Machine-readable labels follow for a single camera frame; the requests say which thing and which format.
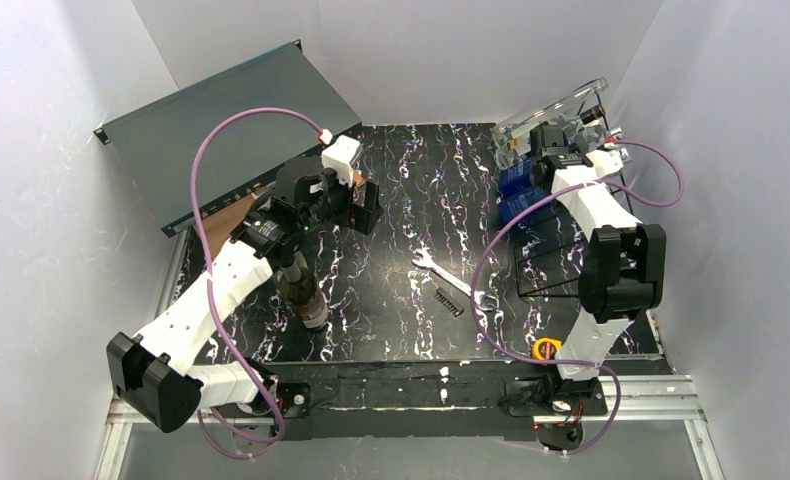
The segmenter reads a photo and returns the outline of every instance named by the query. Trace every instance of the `white backdrop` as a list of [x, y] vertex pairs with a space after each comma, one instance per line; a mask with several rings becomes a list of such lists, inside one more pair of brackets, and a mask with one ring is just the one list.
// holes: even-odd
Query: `white backdrop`
[[170, 241], [92, 130], [173, 90], [128, 0], [0, 1], [0, 479], [94, 473]]
[[[671, 152], [666, 353], [695, 380], [727, 478], [790, 478], [790, 2], [667, 0], [610, 105]], [[674, 177], [636, 154], [633, 188]]]
[[300, 38], [369, 125], [494, 122], [615, 86], [660, 3], [134, 0], [180, 87]]

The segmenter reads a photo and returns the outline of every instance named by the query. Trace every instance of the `orange object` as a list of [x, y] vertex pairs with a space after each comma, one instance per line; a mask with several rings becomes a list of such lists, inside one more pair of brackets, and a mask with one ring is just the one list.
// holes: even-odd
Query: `orange object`
[[531, 355], [537, 360], [551, 360], [563, 346], [563, 342], [553, 338], [542, 337], [533, 344]]

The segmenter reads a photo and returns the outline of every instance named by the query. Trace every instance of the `wrench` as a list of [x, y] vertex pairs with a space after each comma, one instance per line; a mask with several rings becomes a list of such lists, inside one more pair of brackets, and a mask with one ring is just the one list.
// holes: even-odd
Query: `wrench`
[[[466, 294], [466, 296], [471, 298], [472, 296], [471, 287], [469, 287], [469, 285], [466, 282], [460, 280], [459, 278], [455, 277], [452, 273], [448, 272], [448, 270], [445, 270], [444, 268], [437, 265], [436, 262], [433, 261], [433, 258], [430, 256], [430, 252], [428, 252], [426, 248], [417, 249], [413, 253], [415, 253], [416, 255], [416, 258], [413, 259], [413, 265], [434, 272], [435, 274], [439, 275], [439, 277], [442, 278], [442, 280], [445, 280], [446, 282], [450, 283], [451, 286], [453, 286], [454, 288], [463, 292], [464, 294]], [[478, 290], [475, 292], [475, 300], [477, 302], [478, 308], [484, 312], [497, 310], [500, 305], [500, 303], [498, 302], [498, 298], [492, 295], [487, 295], [486, 292], [482, 290]]]

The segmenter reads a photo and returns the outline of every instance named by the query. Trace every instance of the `table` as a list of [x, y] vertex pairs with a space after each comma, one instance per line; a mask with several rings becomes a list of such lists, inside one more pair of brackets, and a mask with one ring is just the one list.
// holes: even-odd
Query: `table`
[[[359, 169], [381, 186], [380, 222], [368, 236], [329, 226], [311, 232], [303, 247], [331, 308], [326, 327], [307, 331], [267, 283], [225, 323], [242, 353], [261, 362], [499, 357], [479, 338], [468, 311], [453, 317], [434, 298], [438, 286], [452, 289], [411, 263], [415, 249], [427, 248], [437, 263], [468, 282], [484, 246], [500, 229], [490, 127], [364, 127], [365, 155]], [[553, 251], [555, 245], [580, 240], [581, 232], [568, 215], [561, 215], [539, 228], [517, 232], [516, 238], [505, 239], [493, 252], [481, 288], [501, 299], [502, 310], [485, 318], [490, 333], [506, 348], [527, 355], [540, 337], [565, 339], [580, 306], [576, 298], [520, 298], [513, 249]], [[548, 277], [573, 276], [584, 249], [584, 243], [573, 244], [541, 257], [536, 267]], [[200, 244], [190, 235], [177, 294], [202, 270]], [[574, 284], [562, 289], [573, 294]], [[467, 306], [465, 296], [454, 295]], [[661, 355], [662, 350], [651, 324], [638, 322], [611, 353], [647, 358]], [[199, 362], [223, 363], [230, 360], [228, 355], [214, 337]]]

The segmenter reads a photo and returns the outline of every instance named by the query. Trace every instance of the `cable connector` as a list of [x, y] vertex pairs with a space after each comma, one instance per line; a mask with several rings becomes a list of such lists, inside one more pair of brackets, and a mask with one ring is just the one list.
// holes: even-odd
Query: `cable connector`
[[330, 145], [330, 142], [333, 141], [333, 134], [330, 133], [330, 130], [323, 128], [321, 130], [321, 135], [318, 136], [318, 141], [322, 143], [322, 145]]

